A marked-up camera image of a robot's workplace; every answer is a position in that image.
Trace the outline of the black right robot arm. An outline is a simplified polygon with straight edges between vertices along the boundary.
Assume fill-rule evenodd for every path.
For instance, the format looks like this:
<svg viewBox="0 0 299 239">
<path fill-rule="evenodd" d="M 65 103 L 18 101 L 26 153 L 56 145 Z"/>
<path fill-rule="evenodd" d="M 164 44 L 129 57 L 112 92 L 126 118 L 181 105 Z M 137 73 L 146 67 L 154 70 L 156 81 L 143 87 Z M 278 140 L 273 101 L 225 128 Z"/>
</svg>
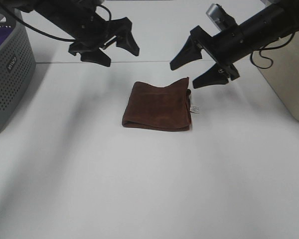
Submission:
<svg viewBox="0 0 299 239">
<path fill-rule="evenodd" d="M 195 89 L 226 85 L 239 78 L 233 65 L 236 61 L 299 31 L 299 0 L 279 0 L 241 24 L 237 24 L 219 4 L 212 4 L 206 14 L 220 32 L 211 36 L 200 26 L 195 27 L 181 51 L 170 62 L 170 68 L 176 70 L 201 59 L 202 50 L 212 57 L 215 64 L 193 80 Z"/>
</svg>

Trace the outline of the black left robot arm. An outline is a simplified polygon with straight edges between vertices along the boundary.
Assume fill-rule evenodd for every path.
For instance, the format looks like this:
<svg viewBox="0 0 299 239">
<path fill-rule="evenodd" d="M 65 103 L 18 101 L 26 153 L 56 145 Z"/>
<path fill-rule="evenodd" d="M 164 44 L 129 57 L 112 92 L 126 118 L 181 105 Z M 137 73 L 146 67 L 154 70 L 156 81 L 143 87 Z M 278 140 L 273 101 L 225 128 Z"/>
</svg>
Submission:
<svg viewBox="0 0 299 239">
<path fill-rule="evenodd" d="M 0 8 L 17 22 L 46 37 L 69 42 L 68 52 L 80 54 L 82 62 L 110 67 L 111 58 L 104 53 L 112 44 L 138 56 L 140 48 L 132 35 L 132 22 L 113 19 L 102 0 L 0 0 Z M 24 22 L 14 10 L 35 11 L 71 36 L 50 35 Z"/>
</svg>

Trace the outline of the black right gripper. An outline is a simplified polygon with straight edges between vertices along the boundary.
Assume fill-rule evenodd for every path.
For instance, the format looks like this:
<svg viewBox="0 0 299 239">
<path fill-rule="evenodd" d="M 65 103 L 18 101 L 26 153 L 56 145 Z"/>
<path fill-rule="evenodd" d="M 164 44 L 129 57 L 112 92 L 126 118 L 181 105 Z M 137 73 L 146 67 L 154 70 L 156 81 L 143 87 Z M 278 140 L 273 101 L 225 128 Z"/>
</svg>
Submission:
<svg viewBox="0 0 299 239">
<path fill-rule="evenodd" d="M 187 63 L 202 59 L 201 50 L 205 50 L 215 64 L 192 81 L 194 89 L 226 85 L 227 81 L 240 77 L 233 63 L 250 54 L 252 47 L 239 26 L 230 27 L 215 36 L 210 36 L 197 26 L 190 31 L 190 36 L 169 65 L 171 70 L 176 70 Z"/>
</svg>

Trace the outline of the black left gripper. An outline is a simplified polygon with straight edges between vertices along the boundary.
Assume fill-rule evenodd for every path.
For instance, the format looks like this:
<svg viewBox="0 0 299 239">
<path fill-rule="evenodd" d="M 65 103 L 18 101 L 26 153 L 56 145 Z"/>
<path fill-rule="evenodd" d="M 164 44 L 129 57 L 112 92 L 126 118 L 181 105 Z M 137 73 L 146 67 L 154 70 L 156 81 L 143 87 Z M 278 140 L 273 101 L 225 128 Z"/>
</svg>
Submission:
<svg viewBox="0 0 299 239">
<path fill-rule="evenodd" d="M 132 22 L 127 18 L 105 20 L 95 7 L 65 7 L 62 9 L 62 30 L 74 38 L 68 52 L 80 54 L 82 62 L 110 67 L 111 58 L 103 50 L 113 43 L 116 47 L 139 56 L 140 48 L 132 34 Z"/>
</svg>

